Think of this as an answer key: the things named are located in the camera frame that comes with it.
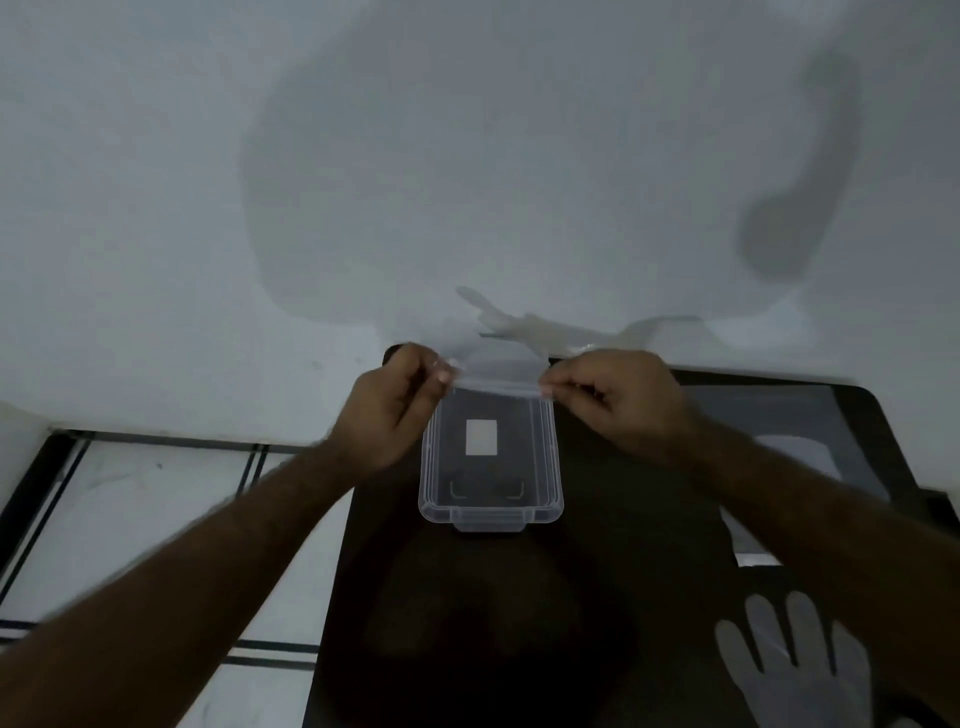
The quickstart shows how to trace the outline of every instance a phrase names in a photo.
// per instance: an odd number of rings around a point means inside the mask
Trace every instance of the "plastic container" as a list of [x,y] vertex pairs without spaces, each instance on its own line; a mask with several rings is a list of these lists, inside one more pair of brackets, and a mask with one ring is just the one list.
[[555,521],[564,494],[553,402],[541,399],[536,386],[500,387],[488,380],[478,391],[462,384],[451,389],[423,433],[423,517],[474,532]]

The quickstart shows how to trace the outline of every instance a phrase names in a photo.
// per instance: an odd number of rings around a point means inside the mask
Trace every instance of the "white wall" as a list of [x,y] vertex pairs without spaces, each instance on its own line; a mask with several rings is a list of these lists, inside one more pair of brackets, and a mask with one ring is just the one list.
[[46,439],[50,424],[0,401],[0,510]]
[[918,478],[960,485],[958,20],[7,4],[0,398],[306,442],[387,344],[476,331],[465,285],[679,364],[861,383]]

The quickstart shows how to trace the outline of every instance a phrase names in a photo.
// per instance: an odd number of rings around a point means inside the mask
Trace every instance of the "person's left arm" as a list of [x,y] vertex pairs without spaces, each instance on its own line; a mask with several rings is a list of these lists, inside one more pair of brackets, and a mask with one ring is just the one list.
[[324,513],[423,433],[438,361],[399,349],[326,440],[0,655],[0,725],[176,725]]

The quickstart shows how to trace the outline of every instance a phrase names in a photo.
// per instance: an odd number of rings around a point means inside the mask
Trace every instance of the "white square sticker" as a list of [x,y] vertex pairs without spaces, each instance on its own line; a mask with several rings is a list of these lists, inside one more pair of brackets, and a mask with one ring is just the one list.
[[467,455],[496,455],[496,420],[467,420]]

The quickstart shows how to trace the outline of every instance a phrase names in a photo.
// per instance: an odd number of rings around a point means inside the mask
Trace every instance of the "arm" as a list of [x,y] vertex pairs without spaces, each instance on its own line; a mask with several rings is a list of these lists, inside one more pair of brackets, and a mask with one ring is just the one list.
[[700,415],[653,354],[590,352],[540,383],[621,448],[688,473],[906,688],[960,725],[960,544]]
[[0,655],[0,725],[176,725],[324,513],[420,437],[436,362],[400,349],[325,441]]

